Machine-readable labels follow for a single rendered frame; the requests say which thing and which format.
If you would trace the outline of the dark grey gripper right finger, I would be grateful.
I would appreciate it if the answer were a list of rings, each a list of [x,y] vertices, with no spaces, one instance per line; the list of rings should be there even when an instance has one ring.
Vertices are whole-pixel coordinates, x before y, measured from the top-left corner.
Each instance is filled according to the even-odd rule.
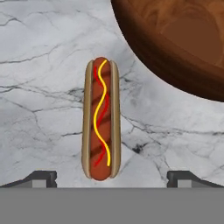
[[[217,185],[198,178],[190,171],[168,171],[166,177],[168,188],[224,188],[224,185]]]

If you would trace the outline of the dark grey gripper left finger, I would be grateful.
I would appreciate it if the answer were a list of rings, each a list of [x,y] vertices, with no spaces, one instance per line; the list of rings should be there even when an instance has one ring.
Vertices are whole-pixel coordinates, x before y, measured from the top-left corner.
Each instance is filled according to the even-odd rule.
[[[0,188],[56,188],[56,179],[56,171],[33,171],[31,174],[29,174],[23,179],[10,182],[5,185],[0,185]]]

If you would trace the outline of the hot dog with mustard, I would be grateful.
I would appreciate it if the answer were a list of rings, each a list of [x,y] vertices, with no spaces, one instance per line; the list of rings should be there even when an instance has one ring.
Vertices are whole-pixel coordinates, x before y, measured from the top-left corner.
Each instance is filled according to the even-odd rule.
[[[113,179],[121,164],[118,67],[104,57],[91,60],[85,73],[81,163],[89,179]]]

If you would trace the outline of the brown wooden bowl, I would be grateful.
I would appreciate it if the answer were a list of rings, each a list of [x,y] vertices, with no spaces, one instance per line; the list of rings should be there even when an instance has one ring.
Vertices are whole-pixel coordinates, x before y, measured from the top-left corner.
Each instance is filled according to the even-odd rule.
[[[224,0],[110,0],[131,50],[175,88],[224,102]]]

